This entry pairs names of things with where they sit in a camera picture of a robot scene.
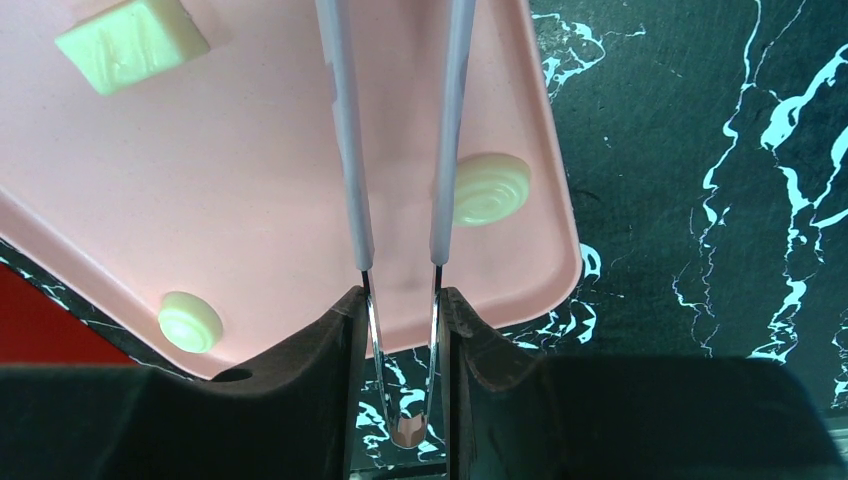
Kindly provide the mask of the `metal tweezers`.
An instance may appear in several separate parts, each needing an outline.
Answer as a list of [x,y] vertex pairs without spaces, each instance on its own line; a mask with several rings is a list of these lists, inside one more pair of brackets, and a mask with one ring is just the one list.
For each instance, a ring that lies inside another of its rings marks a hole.
[[332,116],[343,170],[353,257],[356,268],[361,273],[366,293],[369,333],[386,428],[394,445],[402,449],[412,449],[425,440],[431,421],[434,380],[439,360],[439,335],[442,330],[440,303],[443,268],[450,257],[461,117],[476,4],[473,1],[452,1],[448,8],[429,242],[430,260],[434,268],[429,364],[424,390],[424,409],[414,416],[401,411],[398,401],[388,391],[384,378],[385,351],[371,273],[374,264],[374,239],[365,176],[349,4],[346,1],[318,1],[315,7],[324,61],[332,86]]

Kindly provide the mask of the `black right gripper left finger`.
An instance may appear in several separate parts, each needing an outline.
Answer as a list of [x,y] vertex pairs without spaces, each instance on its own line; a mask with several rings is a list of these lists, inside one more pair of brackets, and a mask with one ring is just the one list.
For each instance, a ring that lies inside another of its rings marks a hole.
[[355,286],[210,381],[148,367],[1,371],[5,479],[346,479],[367,337]]

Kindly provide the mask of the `white square chocolate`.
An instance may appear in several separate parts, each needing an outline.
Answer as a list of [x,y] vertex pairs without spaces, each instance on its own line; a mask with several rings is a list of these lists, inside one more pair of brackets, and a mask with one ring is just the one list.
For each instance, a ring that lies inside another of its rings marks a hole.
[[123,1],[77,23],[55,44],[104,96],[210,51],[190,14],[173,0]]

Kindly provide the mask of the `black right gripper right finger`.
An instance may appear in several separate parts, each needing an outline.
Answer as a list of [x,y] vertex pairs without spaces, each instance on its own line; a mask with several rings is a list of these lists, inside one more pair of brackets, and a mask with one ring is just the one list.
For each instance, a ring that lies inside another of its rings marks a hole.
[[537,356],[440,293],[451,479],[843,479],[804,387],[744,358]]

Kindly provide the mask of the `red chocolate box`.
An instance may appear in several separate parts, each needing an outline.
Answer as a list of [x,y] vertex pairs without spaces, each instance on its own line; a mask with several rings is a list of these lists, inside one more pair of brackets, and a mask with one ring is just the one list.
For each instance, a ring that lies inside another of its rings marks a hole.
[[1,363],[123,366],[134,361],[2,266]]

